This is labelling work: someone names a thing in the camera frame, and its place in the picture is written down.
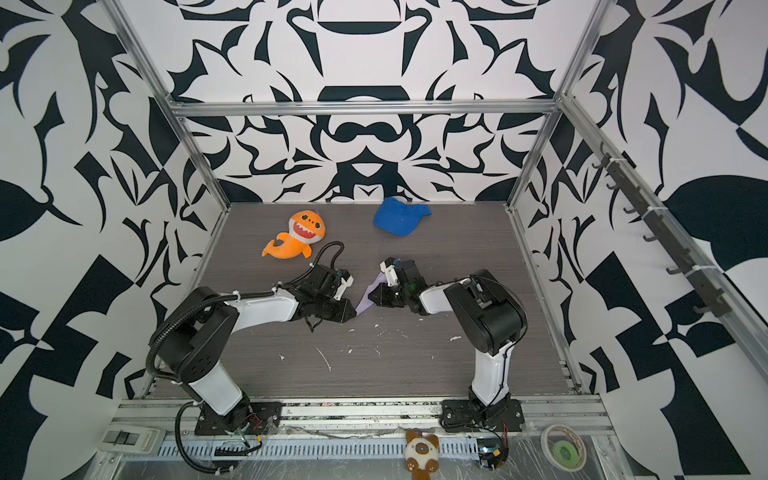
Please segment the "lilac square paper sheet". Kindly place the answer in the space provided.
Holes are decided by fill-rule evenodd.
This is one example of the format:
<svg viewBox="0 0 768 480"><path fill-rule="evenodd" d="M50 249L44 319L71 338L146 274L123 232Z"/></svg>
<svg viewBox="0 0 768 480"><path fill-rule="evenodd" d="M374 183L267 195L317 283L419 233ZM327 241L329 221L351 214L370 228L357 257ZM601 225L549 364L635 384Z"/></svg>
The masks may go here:
<svg viewBox="0 0 768 480"><path fill-rule="evenodd" d="M369 295L382 283L387 284L386 275L384 273L379 273L375 280L366 287L363 296L355 307L357 316L362 315L366 310L374 305L374 302L369 299Z"/></svg>

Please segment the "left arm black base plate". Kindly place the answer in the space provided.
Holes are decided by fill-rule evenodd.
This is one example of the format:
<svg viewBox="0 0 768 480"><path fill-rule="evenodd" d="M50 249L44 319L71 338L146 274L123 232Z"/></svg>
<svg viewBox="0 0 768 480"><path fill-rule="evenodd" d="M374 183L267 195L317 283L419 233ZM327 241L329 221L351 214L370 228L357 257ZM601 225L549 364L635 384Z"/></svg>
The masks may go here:
<svg viewBox="0 0 768 480"><path fill-rule="evenodd" d="M203 403L194 433L197 436L265 434L271 427L280 425L283 406L281 402L251 402L243 397L232 411L219 415Z"/></svg>

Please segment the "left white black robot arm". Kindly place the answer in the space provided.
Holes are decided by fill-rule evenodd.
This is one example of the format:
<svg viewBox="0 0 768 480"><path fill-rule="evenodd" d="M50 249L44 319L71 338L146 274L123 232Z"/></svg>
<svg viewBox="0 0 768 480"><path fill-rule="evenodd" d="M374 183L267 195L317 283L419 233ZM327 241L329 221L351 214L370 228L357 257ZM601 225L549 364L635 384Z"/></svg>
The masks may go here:
<svg viewBox="0 0 768 480"><path fill-rule="evenodd" d="M245 393L221 361L230 336L297 320L345 323L356 316L344 296L353 283L346 270L313 265L297 280L268 291L219 294L199 287L150 337L147 373L181 385L220 417L241 411L246 408Z"/></svg>

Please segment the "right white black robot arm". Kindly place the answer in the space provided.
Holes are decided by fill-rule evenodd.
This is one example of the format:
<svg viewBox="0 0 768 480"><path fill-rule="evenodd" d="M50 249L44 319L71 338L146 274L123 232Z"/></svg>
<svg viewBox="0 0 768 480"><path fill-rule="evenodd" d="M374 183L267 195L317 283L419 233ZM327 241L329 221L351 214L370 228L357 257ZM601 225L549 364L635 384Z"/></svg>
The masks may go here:
<svg viewBox="0 0 768 480"><path fill-rule="evenodd" d="M470 398L481 411L504 403L510 392L511 354L528 330L517 296L488 270L429 285L412 260L388 258L356 307L407 308L429 316L452 313L475 349Z"/></svg>

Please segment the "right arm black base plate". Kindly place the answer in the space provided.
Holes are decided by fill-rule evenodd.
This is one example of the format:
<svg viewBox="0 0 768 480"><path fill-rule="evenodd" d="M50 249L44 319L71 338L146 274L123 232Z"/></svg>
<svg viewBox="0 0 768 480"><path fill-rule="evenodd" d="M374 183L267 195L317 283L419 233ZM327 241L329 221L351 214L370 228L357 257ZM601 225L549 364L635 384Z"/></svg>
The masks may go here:
<svg viewBox="0 0 768 480"><path fill-rule="evenodd" d="M490 429L501 432L521 432L525 417L519 400L509 396L485 406L478 399L443 400L439 424L450 433Z"/></svg>

